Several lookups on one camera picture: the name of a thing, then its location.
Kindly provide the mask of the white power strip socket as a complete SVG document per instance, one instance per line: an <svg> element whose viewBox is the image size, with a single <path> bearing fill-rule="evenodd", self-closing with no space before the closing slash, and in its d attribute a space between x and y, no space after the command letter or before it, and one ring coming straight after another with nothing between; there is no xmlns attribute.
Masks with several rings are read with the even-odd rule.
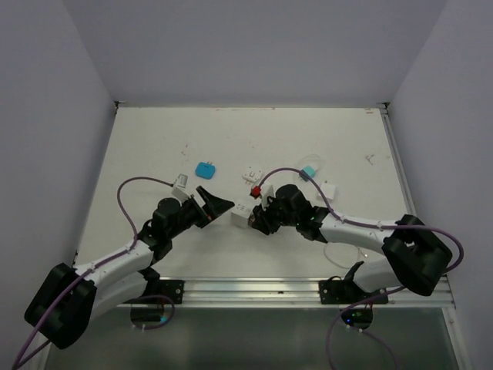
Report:
<svg viewBox="0 0 493 370"><path fill-rule="evenodd" d="M254 207L255 202L253 200L247 198L237 199L230 213L231 224L240 228L248 228L249 219Z"/></svg>

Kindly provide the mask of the blue plug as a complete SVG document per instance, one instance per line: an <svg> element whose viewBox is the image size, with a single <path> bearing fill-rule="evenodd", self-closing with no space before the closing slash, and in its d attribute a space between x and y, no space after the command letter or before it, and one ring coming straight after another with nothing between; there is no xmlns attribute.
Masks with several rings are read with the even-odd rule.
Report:
<svg viewBox="0 0 493 370"><path fill-rule="evenodd" d="M199 162L195 169L195 175L204 180L211 180L216 172L216 167L207 162Z"/></svg>

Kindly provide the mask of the white multi-outlet adapter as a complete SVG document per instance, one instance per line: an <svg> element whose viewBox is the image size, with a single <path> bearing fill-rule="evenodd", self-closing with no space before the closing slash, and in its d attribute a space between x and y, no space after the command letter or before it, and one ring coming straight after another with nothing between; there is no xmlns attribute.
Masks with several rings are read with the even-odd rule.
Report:
<svg viewBox="0 0 493 370"><path fill-rule="evenodd" d="M260 165L246 165L241 173L241 177L245 180L245 184L250 187L255 186L263 177L263 168Z"/></svg>

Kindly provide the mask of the white charger block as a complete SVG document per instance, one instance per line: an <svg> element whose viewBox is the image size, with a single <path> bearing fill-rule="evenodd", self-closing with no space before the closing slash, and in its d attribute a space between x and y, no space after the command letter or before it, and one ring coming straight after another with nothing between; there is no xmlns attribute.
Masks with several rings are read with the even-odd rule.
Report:
<svg viewBox="0 0 493 370"><path fill-rule="evenodd" d="M337 187L335 185L324 181L320 183L319 188L320 190L317 192L317 198L319 200L323 200L324 198L329 201L334 200L337 192Z"/></svg>

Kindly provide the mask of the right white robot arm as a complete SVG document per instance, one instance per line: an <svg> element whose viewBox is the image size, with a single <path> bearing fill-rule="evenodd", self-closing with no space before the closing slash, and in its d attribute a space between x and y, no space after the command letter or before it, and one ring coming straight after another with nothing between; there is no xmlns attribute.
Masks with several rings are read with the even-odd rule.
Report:
<svg viewBox="0 0 493 370"><path fill-rule="evenodd" d="M293 227L309 241L347 244L381 254L377 261L357 262L344 277L344 296L355 303L382 288L398 286L429 296L452 259L452 252L434 232L409 214L392 224L335 216L326 207L312 205L293 184L276 191L256 186L251 195L260 204L253 209L250 226L265 235Z"/></svg>

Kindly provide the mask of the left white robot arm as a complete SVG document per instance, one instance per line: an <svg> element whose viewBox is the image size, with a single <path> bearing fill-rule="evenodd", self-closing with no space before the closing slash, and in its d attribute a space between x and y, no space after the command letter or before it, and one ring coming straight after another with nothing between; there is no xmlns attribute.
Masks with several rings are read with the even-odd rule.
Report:
<svg viewBox="0 0 493 370"><path fill-rule="evenodd" d="M141 231L113 254L75 267L56 265L24 319L57 348L65 349L82 336L93 318L118 304L134 298L155 301L160 284L152 266L171 251L173 238L191 227L204 228L235 206L201 186L196 191L203 205L194 197L161 199Z"/></svg>

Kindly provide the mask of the teal plug adapter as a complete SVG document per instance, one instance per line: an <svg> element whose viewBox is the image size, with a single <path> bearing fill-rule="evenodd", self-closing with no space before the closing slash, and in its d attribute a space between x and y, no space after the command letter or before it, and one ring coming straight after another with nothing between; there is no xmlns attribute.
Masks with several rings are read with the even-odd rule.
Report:
<svg viewBox="0 0 493 370"><path fill-rule="evenodd" d="M308 182L317 175L317 171L318 169L315 166L306 165L300 170L299 178L304 182Z"/></svg>

